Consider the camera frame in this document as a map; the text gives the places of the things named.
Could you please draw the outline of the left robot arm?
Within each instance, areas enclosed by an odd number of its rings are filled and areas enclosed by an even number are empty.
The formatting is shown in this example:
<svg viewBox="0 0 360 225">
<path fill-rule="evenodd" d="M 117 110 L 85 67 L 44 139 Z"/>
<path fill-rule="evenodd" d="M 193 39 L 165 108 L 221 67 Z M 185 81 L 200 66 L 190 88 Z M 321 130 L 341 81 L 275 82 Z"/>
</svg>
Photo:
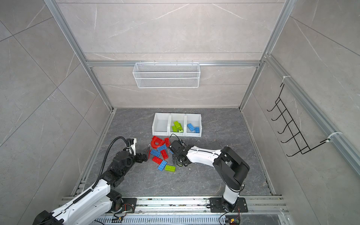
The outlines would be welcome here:
<svg viewBox="0 0 360 225">
<path fill-rule="evenodd" d="M 107 157 L 116 141 L 123 140 L 126 147 L 119 151 L 107 170 Z M 124 211 L 126 203 L 115 190 L 135 163 L 148 160 L 147 154 L 136 153 L 135 138 L 116 137 L 106 150 L 96 181 L 80 195 L 52 212 L 43 211 L 35 219 L 34 225 L 89 225 L 104 213 L 114 214 Z"/>
</svg>

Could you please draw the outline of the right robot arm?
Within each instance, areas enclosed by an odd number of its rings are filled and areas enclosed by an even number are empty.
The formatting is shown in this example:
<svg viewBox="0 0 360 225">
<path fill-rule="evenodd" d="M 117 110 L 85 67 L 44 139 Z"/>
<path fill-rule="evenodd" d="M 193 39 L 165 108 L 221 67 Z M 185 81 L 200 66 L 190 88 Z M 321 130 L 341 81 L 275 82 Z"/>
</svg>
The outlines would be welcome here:
<svg viewBox="0 0 360 225">
<path fill-rule="evenodd" d="M 225 146 L 221 150 L 208 150 L 175 140 L 170 150 L 182 166 L 198 163 L 213 167 L 226 185 L 222 196 L 224 204 L 235 206 L 250 166 L 233 149 Z"/>
</svg>

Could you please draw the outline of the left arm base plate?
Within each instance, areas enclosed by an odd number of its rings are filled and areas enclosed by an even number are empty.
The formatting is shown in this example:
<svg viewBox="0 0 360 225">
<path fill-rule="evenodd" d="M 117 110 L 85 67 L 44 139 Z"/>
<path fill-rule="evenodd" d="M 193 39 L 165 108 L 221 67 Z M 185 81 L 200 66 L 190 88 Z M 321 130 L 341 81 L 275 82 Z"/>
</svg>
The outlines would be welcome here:
<svg viewBox="0 0 360 225">
<path fill-rule="evenodd" d="M 137 198 L 120 198 L 112 204 L 112 213 L 135 212 Z"/>
</svg>

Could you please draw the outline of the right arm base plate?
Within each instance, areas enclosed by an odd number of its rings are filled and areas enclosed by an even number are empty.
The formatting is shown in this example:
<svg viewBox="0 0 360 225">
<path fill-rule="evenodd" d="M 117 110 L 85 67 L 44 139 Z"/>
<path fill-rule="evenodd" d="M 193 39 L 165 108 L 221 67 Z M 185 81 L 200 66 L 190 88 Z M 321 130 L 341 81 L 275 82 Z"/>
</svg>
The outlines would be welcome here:
<svg viewBox="0 0 360 225">
<path fill-rule="evenodd" d="M 248 212 L 246 199 L 242 197 L 238 197 L 234 204 L 230 204 L 224 198 L 213 197 L 209 199 L 209 203 L 206 205 L 206 208 L 210 209 L 212 213 Z"/>
</svg>

